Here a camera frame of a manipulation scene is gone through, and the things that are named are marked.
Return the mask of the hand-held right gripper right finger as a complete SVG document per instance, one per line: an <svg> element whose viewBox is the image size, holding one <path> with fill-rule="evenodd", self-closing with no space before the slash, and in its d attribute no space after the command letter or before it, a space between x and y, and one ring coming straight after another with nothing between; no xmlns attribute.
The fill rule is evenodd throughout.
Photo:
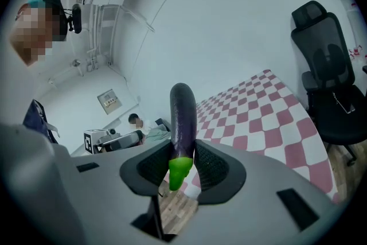
<svg viewBox="0 0 367 245"><path fill-rule="evenodd" d="M226 203L246 181L247 172L239 160L199 139L196 140L194 165L201 185L199 205Z"/></svg>

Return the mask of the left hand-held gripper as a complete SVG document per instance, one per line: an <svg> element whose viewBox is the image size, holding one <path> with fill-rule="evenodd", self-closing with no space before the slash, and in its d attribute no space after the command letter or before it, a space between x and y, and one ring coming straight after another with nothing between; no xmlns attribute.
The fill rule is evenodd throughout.
<svg viewBox="0 0 367 245"><path fill-rule="evenodd" d="M121 135L115 129L93 129L84 132L84 147L87 152L98 154L138 146L143 139L140 130Z"/></svg>

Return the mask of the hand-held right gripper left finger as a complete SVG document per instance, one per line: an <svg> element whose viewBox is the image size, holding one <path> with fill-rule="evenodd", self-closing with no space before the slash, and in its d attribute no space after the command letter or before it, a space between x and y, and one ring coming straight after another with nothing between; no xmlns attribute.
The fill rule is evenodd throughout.
<svg viewBox="0 0 367 245"><path fill-rule="evenodd" d="M165 140L125 161L120 178L136 195L156 196L169 169L170 141Z"/></svg>

